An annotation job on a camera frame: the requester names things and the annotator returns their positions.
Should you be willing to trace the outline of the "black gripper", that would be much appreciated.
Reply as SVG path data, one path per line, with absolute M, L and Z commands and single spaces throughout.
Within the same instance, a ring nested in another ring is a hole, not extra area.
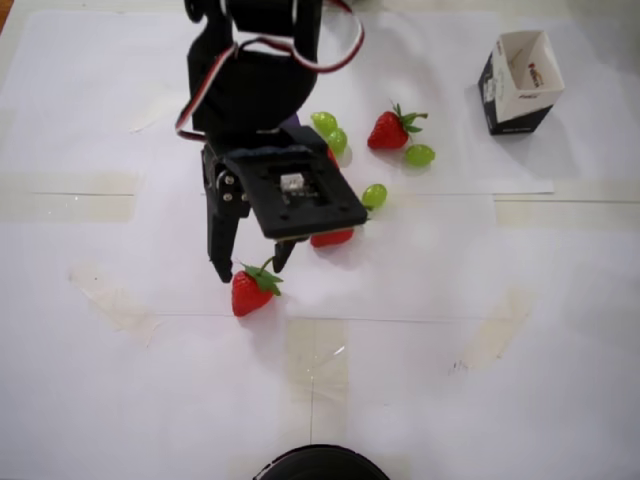
M 317 74 L 286 56 L 191 46 L 191 139 L 224 151 L 280 145 L 278 130 L 309 97 Z M 220 280 L 233 277 L 239 221 L 250 204 L 240 179 L 211 147 L 201 151 L 207 211 L 207 253 Z

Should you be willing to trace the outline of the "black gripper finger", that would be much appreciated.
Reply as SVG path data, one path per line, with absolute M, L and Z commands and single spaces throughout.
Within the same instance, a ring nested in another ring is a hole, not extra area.
M 281 240 L 277 241 L 274 246 L 274 256 L 273 256 L 273 270 L 275 273 L 280 273 L 284 267 L 288 259 L 290 258 L 295 245 L 296 240 Z

